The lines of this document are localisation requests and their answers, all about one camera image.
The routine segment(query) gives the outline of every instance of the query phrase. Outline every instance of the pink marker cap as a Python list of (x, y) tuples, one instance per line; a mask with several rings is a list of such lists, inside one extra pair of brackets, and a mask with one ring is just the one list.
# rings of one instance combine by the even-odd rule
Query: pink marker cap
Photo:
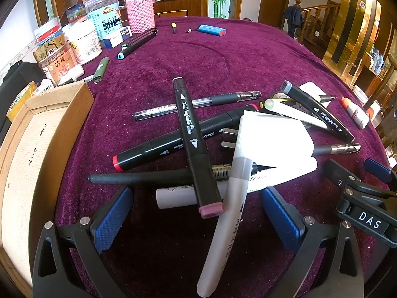
[(203, 219), (219, 216), (223, 213), (223, 203), (212, 203), (198, 208)]

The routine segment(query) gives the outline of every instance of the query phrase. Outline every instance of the wooden staircase railing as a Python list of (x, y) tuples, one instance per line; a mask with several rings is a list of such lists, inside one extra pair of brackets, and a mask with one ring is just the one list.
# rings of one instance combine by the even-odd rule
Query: wooden staircase railing
[[(321, 22), (321, 29), (320, 29), (320, 34), (319, 38), (322, 38), (323, 35), (328, 35), (331, 36), (333, 29), (335, 27), (335, 22), (336, 22), (336, 16), (339, 13), (341, 4), (340, 3), (329, 3), (329, 4), (323, 4), (323, 5), (317, 5), (317, 6), (310, 6), (308, 8), (303, 8), (302, 12), (305, 12), (304, 15), (304, 23), (302, 27), (302, 31), (298, 37), (298, 42), (303, 43), (303, 39), (307, 38), (308, 40), (312, 41), (314, 38), (314, 34), (316, 32), (316, 25), (319, 22), (319, 17), (321, 10), (324, 9), (324, 17)], [(312, 17), (311, 12), (315, 10), (316, 13)], [(309, 22), (313, 21), (310, 32), (307, 32)]]

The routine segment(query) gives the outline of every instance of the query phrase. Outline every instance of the blue battery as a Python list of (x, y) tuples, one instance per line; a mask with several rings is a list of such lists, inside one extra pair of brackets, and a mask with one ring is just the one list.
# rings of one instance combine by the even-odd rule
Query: blue battery
[(226, 29), (219, 28), (219, 27), (213, 27), (213, 26), (208, 26), (208, 25), (201, 25), (198, 30), (201, 33), (206, 33), (210, 35), (216, 35), (216, 36), (223, 36), (226, 33)]

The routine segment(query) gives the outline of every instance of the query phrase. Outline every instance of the orange cap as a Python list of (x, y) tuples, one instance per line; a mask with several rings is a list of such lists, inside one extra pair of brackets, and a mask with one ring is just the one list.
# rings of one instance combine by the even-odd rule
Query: orange cap
[(366, 113), (369, 116), (370, 120), (372, 120), (372, 117), (374, 116), (374, 110), (372, 108), (369, 108)]
[(345, 109), (347, 109), (349, 107), (350, 103), (351, 103), (351, 100), (349, 100), (347, 97), (342, 97), (341, 103), (342, 103), (342, 106)]

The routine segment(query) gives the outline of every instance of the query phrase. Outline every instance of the blue rubber grip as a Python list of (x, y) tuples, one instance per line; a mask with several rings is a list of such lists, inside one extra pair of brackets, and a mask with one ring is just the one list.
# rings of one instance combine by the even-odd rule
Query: blue rubber grip
[(226, 29), (208, 25), (201, 25), (198, 28), (199, 32), (206, 33), (215, 36), (223, 36), (226, 33)]
[(287, 204), (274, 187), (262, 191), (262, 207), (284, 247), (297, 253), (305, 232), (302, 215), (295, 206)]
[(370, 158), (365, 160), (364, 168), (366, 171), (374, 175), (376, 178), (378, 178), (381, 182), (384, 182), (385, 184), (390, 183), (393, 179), (393, 174), (389, 168), (386, 168), (385, 166), (381, 165), (380, 163)]
[(132, 208), (133, 192), (125, 188), (106, 216), (95, 229), (94, 246), (99, 254), (108, 250)]

